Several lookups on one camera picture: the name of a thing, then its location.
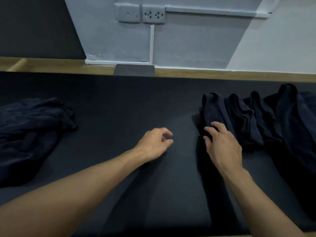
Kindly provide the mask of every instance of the blank wall plate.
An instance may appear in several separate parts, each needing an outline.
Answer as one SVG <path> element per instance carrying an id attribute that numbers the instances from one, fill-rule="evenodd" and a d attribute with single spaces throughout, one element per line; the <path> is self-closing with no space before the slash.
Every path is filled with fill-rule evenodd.
<path id="1" fill-rule="evenodd" d="M 117 21 L 127 23 L 140 23 L 140 5 L 119 2 L 114 4 Z"/>
<path id="2" fill-rule="evenodd" d="M 164 24 L 165 20 L 165 6 L 143 5 L 143 23 Z"/>

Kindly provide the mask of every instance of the wooden stick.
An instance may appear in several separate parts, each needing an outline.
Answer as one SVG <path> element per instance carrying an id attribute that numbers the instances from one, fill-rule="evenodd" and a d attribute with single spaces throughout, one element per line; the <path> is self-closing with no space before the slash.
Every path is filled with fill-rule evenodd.
<path id="1" fill-rule="evenodd" d="M 17 63 L 15 63 L 13 66 L 11 66 L 7 71 L 13 72 L 13 71 L 21 71 L 21 69 L 26 65 L 27 59 L 22 58 Z"/>

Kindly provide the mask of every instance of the black table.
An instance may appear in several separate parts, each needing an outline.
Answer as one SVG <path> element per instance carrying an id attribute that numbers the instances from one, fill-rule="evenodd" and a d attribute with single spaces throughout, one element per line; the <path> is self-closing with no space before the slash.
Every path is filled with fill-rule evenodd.
<path id="1" fill-rule="evenodd" d="M 97 207 L 74 236 L 108 234 L 246 234 L 241 211 L 219 177 L 196 127 L 204 93 L 251 91 L 262 96 L 281 82 L 0 73 L 0 105 L 22 98 L 58 97 L 70 106 L 79 129 L 65 134 L 36 177 L 0 189 L 0 204 L 54 180 L 109 160 L 134 147 L 154 127 L 168 127 L 168 152 L 134 171 Z M 296 83 L 316 92 L 316 83 Z M 244 167 L 259 187 L 302 230 L 316 231 L 288 184 L 264 151 L 245 153 Z"/>

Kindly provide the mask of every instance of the white switch plate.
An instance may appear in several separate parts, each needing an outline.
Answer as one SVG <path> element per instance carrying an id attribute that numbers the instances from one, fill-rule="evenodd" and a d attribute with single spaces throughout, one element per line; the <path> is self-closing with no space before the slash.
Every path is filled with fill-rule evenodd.
<path id="1" fill-rule="evenodd" d="M 164 24 L 166 21 L 166 7 L 143 5 L 143 23 Z"/>
<path id="2" fill-rule="evenodd" d="M 140 5 L 131 3 L 114 3 L 116 20 L 127 23 L 140 23 Z"/>

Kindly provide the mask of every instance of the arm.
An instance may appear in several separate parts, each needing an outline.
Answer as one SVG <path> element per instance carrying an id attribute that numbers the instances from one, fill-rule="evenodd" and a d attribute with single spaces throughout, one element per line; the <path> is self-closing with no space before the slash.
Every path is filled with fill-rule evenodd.
<path id="1" fill-rule="evenodd" d="M 254 237 L 303 237 L 304 233 L 273 203 L 242 167 L 242 149 L 224 124 L 205 127 L 213 142 L 204 136 L 207 152 L 231 188 Z"/>
<path id="2" fill-rule="evenodd" d="M 137 146 L 107 162 L 22 195 L 0 207 L 0 236 L 70 236 L 126 176 L 173 143 L 166 128 L 148 131 Z"/>

